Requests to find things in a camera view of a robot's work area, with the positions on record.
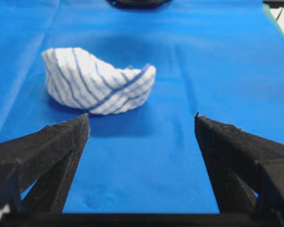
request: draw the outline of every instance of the black object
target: black object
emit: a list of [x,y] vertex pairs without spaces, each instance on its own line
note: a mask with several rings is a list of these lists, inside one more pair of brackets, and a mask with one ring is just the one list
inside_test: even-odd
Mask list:
[[263,3],[268,4],[270,8],[284,7],[284,0],[263,0]]
[[[0,144],[0,208],[12,208],[0,227],[284,226],[284,145],[198,115],[195,134],[221,214],[61,214],[88,134],[83,115]],[[37,178],[21,201],[18,184]]]
[[171,0],[108,0],[113,6],[119,8],[151,9]]
[[[85,114],[1,143],[0,208],[61,213],[88,136]],[[36,180],[22,202],[20,192]]]

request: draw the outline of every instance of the white striped cloth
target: white striped cloth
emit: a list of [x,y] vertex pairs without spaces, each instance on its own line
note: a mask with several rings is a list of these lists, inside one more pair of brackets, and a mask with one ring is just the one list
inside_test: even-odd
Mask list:
[[92,114],[118,114],[144,104],[156,68],[115,69],[81,48],[49,49],[42,53],[46,88],[62,105]]

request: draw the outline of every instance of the green edge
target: green edge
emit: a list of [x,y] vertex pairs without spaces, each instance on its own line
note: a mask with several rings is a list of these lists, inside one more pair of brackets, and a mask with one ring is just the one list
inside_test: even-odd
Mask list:
[[277,27],[277,29],[279,30],[279,32],[282,34],[282,36],[284,38],[284,32],[282,31],[279,24],[277,23],[277,21],[275,20],[275,18],[271,14],[269,5],[263,4],[263,10],[266,13],[266,15],[268,16],[268,18],[271,20],[271,22]]

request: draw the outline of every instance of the table surface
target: table surface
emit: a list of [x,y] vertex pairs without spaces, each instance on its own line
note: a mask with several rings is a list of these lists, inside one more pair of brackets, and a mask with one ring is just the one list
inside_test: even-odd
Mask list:
[[196,112],[284,143],[284,39],[260,0],[173,0],[143,11],[0,0],[0,142],[83,113],[47,94],[41,52],[52,47],[157,68],[143,106],[90,116],[64,212],[217,213]]

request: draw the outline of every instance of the blue fabric surface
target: blue fabric surface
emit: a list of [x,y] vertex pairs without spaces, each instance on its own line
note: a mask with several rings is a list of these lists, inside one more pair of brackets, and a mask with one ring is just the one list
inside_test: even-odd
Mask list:
[[153,11],[0,0],[0,142],[83,113],[46,92],[41,52],[51,47],[157,68],[143,106],[89,118],[64,212],[218,212],[197,111],[284,143],[284,40],[260,0],[173,0]]

